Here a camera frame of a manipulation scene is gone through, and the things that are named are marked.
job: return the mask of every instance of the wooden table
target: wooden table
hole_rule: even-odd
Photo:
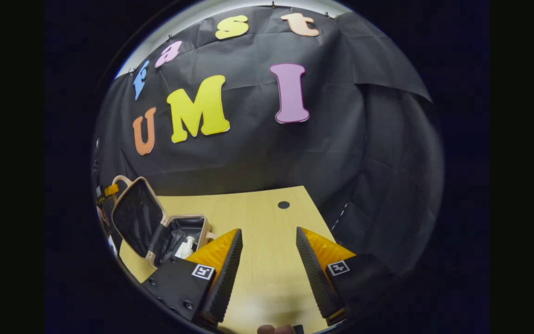
[[[221,330],[254,334],[260,325],[301,324],[308,334],[327,327],[296,249],[295,229],[302,226],[331,240],[333,236],[303,186],[159,200],[169,216],[205,214],[218,236],[242,229],[244,247]],[[290,207],[280,209],[280,201]],[[123,245],[119,256],[138,280],[145,280],[154,268]]]

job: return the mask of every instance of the foam letter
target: foam letter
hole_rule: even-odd
[[[182,40],[178,40],[178,41],[172,43],[171,45],[169,45],[168,47],[166,47],[164,49],[164,51],[162,51],[162,55],[156,61],[156,65],[155,66],[156,67],[160,67],[160,66],[164,65],[164,63],[168,63],[169,61],[174,59],[176,57],[176,55],[178,55],[178,49],[180,48],[180,45],[182,43],[183,43]]]
[[[306,72],[298,64],[275,64],[269,67],[271,73],[277,76],[277,86],[280,89],[280,111],[275,114],[279,123],[304,122],[310,117],[302,101],[302,84],[300,76]]]
[[[191,135],[196,137],[202,116],[201,133],[204,135],[229,130],[229,122],[224,118],[221,101],[221,87],[225,80],[224,76],[212,76],[203,80],[199,85],[195,103],[184,89],[178,89],[168,95],[166,102],[170,104],[172,112],[172,142],[187,139],[187,132],[184,131],[182,123]]]
[[[248,31],[248,25],[246,22],[248,17],[244,15],[238,15],[234,17],[228,17],[218,23],[218,31],[216,37],[218,39],[230,38],[234,36],[240,36]]]
[[[148,121],[148,140],[144,144],[144,140],[141,138],[141,122],[144,119],[139,116],[133,121],[133,134],[135,136],[135,149],[141,155],[146,155],[152,152],[154,148],[154,114],[155,108],[150,108],[146,112],[146,120]]]
[[[282,16],[281,19],[287,19],[290,29],[301,36],[318,36],[320,34],[318,30],[308,27],[307,22],[314,23],[314,20],[310,17],[303,17],[301,13],[289,13]]]
[[[137,101],[137,98],[140,97],[141,90],[144,88],[144,85],[146,84],[144,82],[144,79],[146,78],[146,66],[150,63],[150,61],[146,60],[144,65],[141,67],[140,72],[135,77],[135,80],[133,80],[133,85],[135,86],[135,100]]]

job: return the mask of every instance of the pink letter i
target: pink letter i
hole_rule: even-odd
[[[275,64],[269,67],[271,73],[277,76],[280,89],[280,111],[275,115],[279,123],[304,122],[310,117],[302,102],[302,84],[300,76],[306,72],[298,64]]]

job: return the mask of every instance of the white wall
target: white wall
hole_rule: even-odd
[[[318,13],[328,12],[335,17],[351,10],[333,0],[276,0],[276,6],[290,6],[309,9]],[[246,6],[267,6],[271,0],[205,0],[191,6],[178,15],[172,17],[161,27],[157,28],[131,53],[119,70],[116,77],[129,72],[129,68],[137,67],[156,47],[168,40],[169,34],[176,34],[181,30],[207,17]]]

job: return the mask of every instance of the yellow letter m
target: yellow letter m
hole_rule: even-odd
[[[229,122],[224,118],[224,110],[222,110],[221,88],[224,82],[224,76],[212,76],[203,80],[199,85],[195,103],[191,101],[184,89],[178,89],[168,95],[166,102],[172,109],[172,142],[187,139],[183,123],[191,135],[196,137],[202,116],[201,133],[203,135],[214,135],[229,130]]]

